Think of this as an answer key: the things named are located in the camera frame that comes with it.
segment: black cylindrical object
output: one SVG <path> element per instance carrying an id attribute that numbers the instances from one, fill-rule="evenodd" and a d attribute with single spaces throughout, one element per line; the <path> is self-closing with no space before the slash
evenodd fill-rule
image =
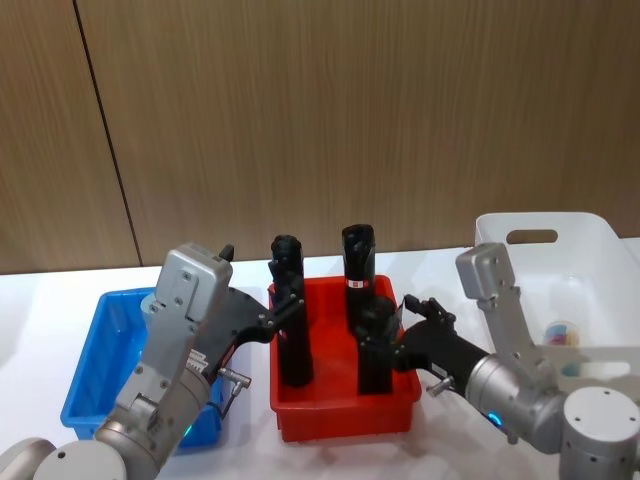
<path id="1" fill-rule="evenodd" d="M 376 241 L 373 227 L 352 225 L 342 230 L 344 277 L 347 297 L 347 322 L 354 334 L 363 307 L 375 295 Z"/>
<path id="2" fill-rule="evenodd" d="M 272 304 L 278 305 L 292 293 L 304 299 L 302 245 L 296 237 L 278 235 L 271 244 L 273 259 L 269 269 L 273 275 Z M 306 305 L 276 336 L 278 367 L 282 382 L 292 387 L 307 385 L 313 380 L 311 340 Z"/>
<path id="3" fill-rule="evenodd" d="M 400 327 L 395 310 L 393 301 L 381 296 L 374 296 L 363 305 L 360 324 L 355 328 L 360 395 L 393 391 L 391 345 Z"/>

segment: robotic arm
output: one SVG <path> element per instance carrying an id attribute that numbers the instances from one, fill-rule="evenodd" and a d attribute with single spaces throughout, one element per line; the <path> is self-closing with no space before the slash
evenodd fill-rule
<path id="1" fill-rule="evenodd" d="M 195 244 L 169 252 L 155 293 L 141 308 L 149 337 L 116 405 L 90 441 L 55 449 L 29 439 L 0 456 L 1 480 L 152 480 L 209 400 L 217 375 L 250 379 L 225 367 L 236 348 L 268 343 L 304 303 L 291 294 L 274 311 L 229 287 L 233 248 L 213 255 Z"/>
<path id="2" fill-rule="evenodd" d="M 405 297 L 405 307 L 426 318 L 396 345 L 395 367 L 423 368 L 440 378 L 430 388 L 450 389 L 503 431 L 538 451 L 560 453 L 562 480 L 628 480 L 640 471 L 640 412 L 626 395 L 587 387 L 558 390 L 554 366 L 531 340 L 520 289 L 503 244 L 479 245 L 456 260 L 465 294 L 477 300 L 496 354 L 459 337 L 455 316 L 435 299 Z"/>

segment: metal bolt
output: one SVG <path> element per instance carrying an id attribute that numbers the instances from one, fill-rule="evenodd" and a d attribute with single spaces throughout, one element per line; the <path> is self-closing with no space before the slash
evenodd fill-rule
<path id="1" fill-rule="evenodd" d="M 451 388 L 452 386 L 453 386 L 453 377 L 447 377 L 441 382 L 438 382 L 431 387 L 427 387 L 427 393 L 435 398 L 445 390 L 448 390 L 449 388 Z"/>

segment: basket handle hole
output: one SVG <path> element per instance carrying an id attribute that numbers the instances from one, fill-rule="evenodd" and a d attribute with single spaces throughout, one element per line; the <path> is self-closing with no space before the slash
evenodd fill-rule
<path id="1" fill-rule="evenodd" d="M 555 243 L 558 232 L 555 230 L 513 230 L 507 234 L 507 243 L 517 245 L 521 243 Z"/>

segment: white table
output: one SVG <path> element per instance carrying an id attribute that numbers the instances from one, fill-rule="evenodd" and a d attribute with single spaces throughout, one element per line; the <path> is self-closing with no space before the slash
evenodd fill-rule
<path id="1" fill-rule="evenodd" d="M 640 258 L 640 239 L 625 241 Z M 486 327 L 471 314 L 454 259 L 464 248 L 385 253 L 376 270 L 393 281 L 397 298 L 435 296 L 458 315 L 458 332 L 487 348 Z M 0 277 L 0 452 L 26 437 L 55 445 L 76 439 L 60 411 L 98 298 L 104 292 L 155 285 L 159 267 Z M 308 277 L 342 274 L 341 257 L 308 258 Z M 232 284 L 266 304 L 266 261 L 234 264 Z M 405 314 L 405 326 L 415 322 Z M 246 345 L 233 368 L 253 378 L 236 400 L 215 449 L 171 458 L 161 479 L 513 479 L 557 478 L 557 456 L 505 437 L 463 399 L 423 394 L 411 432 L 285 444 L 269 407 L 267 345 Z M 434 377 L 420 372 L 423 386 Z"/>

